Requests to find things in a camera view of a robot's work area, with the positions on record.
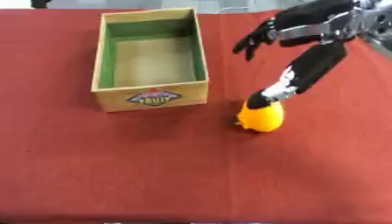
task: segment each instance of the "wooden box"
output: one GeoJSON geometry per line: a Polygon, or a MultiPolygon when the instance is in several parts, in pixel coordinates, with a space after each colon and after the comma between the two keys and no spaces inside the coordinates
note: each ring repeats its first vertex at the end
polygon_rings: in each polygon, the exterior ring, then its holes
{"type": "Polygon", "coordinates": [[[91,91],[108,112],[207,103],[194,10],[102,14],[91,91]]]}

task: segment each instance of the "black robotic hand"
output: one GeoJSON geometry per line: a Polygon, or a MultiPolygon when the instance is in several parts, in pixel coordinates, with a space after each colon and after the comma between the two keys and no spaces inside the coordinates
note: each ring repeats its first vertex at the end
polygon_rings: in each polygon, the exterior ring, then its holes
{"type": "Polygon", "coordinates": [[[271,45],[280,39],[281,46],[297,46],[322,40],[322,33],[303,33],[303,36],[290,38],[279,32],[305,25],[320,25],[331,17],[354,8],[353,0],[318,0],[295,6],[278,12],[275,17],[262,22],[254,31],[242,38],[234,47],[233,52],[245,50],[245,59],[252,60],[256,49],[261,43],[271,45]]]}

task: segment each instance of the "robotic arm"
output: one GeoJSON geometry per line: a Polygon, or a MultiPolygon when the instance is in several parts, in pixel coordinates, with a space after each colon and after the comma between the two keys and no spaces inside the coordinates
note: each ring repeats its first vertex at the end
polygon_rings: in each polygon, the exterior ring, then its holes
{"type": "Polygon", "coordinates": [[[392,0],[318,0],[283,10],[241,39],[233,52],[252,60],[262,44],[318,42],[292,61],[277,83],[252,94],[237,116],[245,129],[272,131],[283,122],[280,101],[300,95],[347,55],[344,43],[356,35],[392,26],[392,0]]]}

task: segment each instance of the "red tablecloth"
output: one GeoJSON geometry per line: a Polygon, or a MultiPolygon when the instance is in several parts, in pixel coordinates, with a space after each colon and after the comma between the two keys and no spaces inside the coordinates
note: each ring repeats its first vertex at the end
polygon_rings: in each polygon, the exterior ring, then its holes
{"type": "Polygon", "coordinates": [[[99,10],[0,11],[0,220],[392,222],[392,64],[358,39],[281,129],[230,125],[307,47],[232,55],[270,15],[199,16],[207,105],[106,114],[99,10]]]}

